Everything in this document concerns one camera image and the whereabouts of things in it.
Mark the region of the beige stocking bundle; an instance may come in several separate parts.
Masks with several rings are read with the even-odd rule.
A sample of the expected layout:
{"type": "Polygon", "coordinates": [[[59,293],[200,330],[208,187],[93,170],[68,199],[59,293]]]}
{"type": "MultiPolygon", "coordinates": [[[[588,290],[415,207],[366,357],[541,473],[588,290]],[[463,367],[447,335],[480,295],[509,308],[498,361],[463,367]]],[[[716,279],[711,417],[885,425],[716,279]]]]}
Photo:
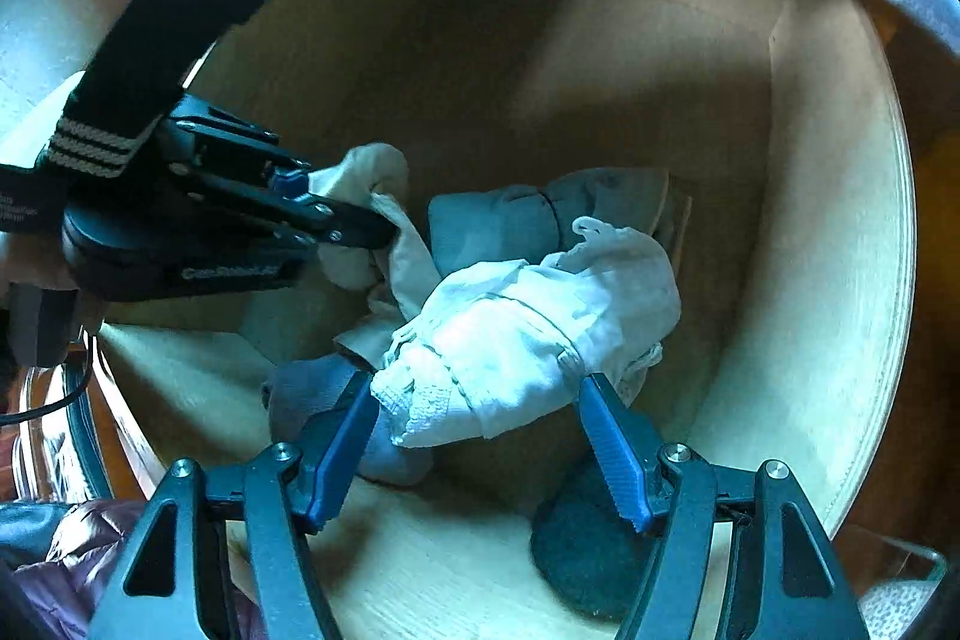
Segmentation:
{"type": "Polygon", "coordinates": [[[387,143],[355,146],[334,167],[309,174],[313,197],[361,211],[342,241],[319,248],[320,268],[335,286],[363,292],[368,314],[335,338],[342,353],[384,365],[395,331],[418,317],[441,276],[410,220],[409,164],[387,143]]]}

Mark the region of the light blue knit sock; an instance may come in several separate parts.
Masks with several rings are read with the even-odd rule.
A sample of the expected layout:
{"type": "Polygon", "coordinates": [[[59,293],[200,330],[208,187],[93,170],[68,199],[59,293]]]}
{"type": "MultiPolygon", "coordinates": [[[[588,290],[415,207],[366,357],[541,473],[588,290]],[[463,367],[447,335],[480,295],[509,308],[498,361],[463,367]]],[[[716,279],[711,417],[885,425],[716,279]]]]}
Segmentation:
{"type": "MultiPolygon", "coordinates": [[[[342,354],[295,360],[270,370],[260,387],[270,437],[293,440],[309,417],[334,408],[358,370],[361,365],[342,354]]],[[[433,466],[430,448],[404,448],[392,442],[389,419],[379,411],[359,460],[358,474],[377,484],[413,487],[430,474],[433,466]]]]}

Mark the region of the grey cloth bundle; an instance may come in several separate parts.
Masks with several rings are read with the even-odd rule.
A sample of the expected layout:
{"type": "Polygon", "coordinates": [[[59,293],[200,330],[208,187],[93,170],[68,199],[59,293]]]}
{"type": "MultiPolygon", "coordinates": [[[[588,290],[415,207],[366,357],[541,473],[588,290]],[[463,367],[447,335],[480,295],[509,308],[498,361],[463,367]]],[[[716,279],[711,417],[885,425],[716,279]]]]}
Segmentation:
{"type": "Polygon", "coordinates": [[[683,185],[652,167],[599,167],[543,187],[448,193],[428,205],[431,253],[441,276],[480,262],[539,263],[577,244],[573,221],[587,216],[649,234],[676,265],[692,206],[683,185]]]}

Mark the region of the white lace cloth bundle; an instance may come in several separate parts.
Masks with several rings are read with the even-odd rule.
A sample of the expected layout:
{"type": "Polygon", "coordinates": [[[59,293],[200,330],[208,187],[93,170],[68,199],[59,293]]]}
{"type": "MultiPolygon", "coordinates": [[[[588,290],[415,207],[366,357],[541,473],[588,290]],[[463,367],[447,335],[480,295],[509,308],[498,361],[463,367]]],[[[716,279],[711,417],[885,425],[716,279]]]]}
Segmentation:
{"type": "Polygon", "coordinates": [[[397,447],[496,438],[555,413],[602,374],[635,396],[682,315],[669,255],[633,227],[581,216],[539,263],[475,263],[398,328],[373,378],[397,447]]]}

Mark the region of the dark teal sock ball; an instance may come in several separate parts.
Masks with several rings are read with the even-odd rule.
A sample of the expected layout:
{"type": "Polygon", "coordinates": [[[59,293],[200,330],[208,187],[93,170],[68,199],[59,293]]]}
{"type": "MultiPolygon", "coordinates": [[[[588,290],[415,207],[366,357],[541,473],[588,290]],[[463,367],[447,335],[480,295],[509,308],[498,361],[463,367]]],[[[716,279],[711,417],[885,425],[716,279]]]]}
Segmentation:
{"type": "Polygon", "coordinates": [[[635,604],[656,549],[615,509],[596,458],[588,456],[532,518],[535,567],[563,603],[596,619],[622,622],[635,604]]]}

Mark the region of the wooden drawer box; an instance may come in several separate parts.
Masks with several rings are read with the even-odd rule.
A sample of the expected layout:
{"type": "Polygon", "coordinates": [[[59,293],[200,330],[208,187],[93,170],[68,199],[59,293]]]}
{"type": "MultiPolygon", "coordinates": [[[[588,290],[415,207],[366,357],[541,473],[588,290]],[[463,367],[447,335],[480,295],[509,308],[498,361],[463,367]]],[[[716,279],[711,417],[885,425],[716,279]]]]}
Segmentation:
{"type": "MultiPolygon", "coordinates": [[[[320,167],[394,145],[420,232],[446,191],[669,170],[693,200],[683,312],[638,406],[709,461],[786,461],[838,533],[896,395],[916,259],[907,132],[861,0],[270,0],[190,92],[320,167]]],[[[117,305],[101,335],[163,466],[242,463],[268,443],[263,374],[327,353],[364,299],[314,271],[117,305]]],[[[566,406],[441,448],[413,491],[353,482],[309,539],[345,638],[613,638],[530,559],[535,507],[584,445],[566,406]]]]}

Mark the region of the purple puffy jacket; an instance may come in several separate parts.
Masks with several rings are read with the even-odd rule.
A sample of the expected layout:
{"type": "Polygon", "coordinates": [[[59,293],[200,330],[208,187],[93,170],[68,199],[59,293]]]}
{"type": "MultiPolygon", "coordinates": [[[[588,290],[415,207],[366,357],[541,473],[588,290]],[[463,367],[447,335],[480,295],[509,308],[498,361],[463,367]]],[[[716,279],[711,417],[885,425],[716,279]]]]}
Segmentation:
{"type": "Polygon", "coordinates": [[[137,500],[3,503],[3,637],[85,638],[143,510],[137,500]]]}

